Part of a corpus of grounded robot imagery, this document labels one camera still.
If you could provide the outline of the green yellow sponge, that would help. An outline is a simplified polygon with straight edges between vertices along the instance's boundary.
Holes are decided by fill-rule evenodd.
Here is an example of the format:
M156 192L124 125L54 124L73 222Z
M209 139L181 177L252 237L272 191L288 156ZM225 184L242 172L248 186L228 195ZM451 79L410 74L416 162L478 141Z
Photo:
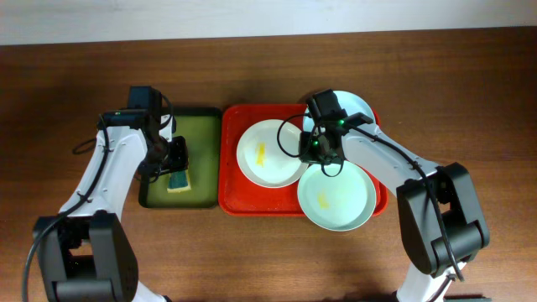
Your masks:
M188 170L176 171L169 177L167 191L170 194L191 190Z

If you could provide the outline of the light blue plate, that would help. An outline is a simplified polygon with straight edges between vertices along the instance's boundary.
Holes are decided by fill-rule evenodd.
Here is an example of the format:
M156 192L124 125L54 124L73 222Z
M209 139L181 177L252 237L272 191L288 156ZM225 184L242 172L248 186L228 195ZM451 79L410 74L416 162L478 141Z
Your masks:
M348 116L355 113L363 113L372 118L375 123L378 123L378 119L373 112L373 109L358 95L355 95L349 91L333 91L336 95L338 103L341 109L345 110ZM311 117L304 117L302 129L303 131L310 132L314 127L314 122Z

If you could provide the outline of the white plate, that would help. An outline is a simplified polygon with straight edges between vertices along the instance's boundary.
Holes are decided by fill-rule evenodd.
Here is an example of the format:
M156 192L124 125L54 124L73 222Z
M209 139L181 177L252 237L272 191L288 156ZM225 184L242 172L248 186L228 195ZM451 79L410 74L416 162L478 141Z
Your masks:
M268 119L253 124L240 137L236 158L239 169L256 185L277 189L296 182L308 164L286 155L278 145L277 134L282 120ZM301 131L286 123L279 134L281 146L296 154Z

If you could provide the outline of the light green plate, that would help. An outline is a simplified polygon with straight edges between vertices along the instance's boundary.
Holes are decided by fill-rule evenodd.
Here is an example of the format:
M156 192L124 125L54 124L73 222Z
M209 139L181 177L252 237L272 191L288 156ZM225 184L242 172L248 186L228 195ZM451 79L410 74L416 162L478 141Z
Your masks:
M301 176L298 202L307 218L334 232L364 225L377 205L377 187L368 173L350 162L312 164Z

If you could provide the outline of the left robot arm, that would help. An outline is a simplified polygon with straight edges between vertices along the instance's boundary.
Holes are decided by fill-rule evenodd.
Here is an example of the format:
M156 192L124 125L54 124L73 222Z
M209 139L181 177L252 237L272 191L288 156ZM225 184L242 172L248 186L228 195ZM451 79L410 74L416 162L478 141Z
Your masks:
M80 183L56 216L41 216L30 258L39 260L50 301L166 301L138 276L138 260L121 223L135 175L156 180L182 170L185 140L175 118L149 109L103 113Z

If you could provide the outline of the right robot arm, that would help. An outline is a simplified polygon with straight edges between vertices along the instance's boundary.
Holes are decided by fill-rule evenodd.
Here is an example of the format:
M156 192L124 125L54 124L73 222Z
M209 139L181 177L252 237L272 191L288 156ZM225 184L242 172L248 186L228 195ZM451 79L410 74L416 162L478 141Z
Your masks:
M300 138L300 157L322 168L355 164L378 179L398 202L404 250L410 259L392 301L444 301L462 269L490 243L468 170L422 159L382 132L372 118L344 111L313 113Z

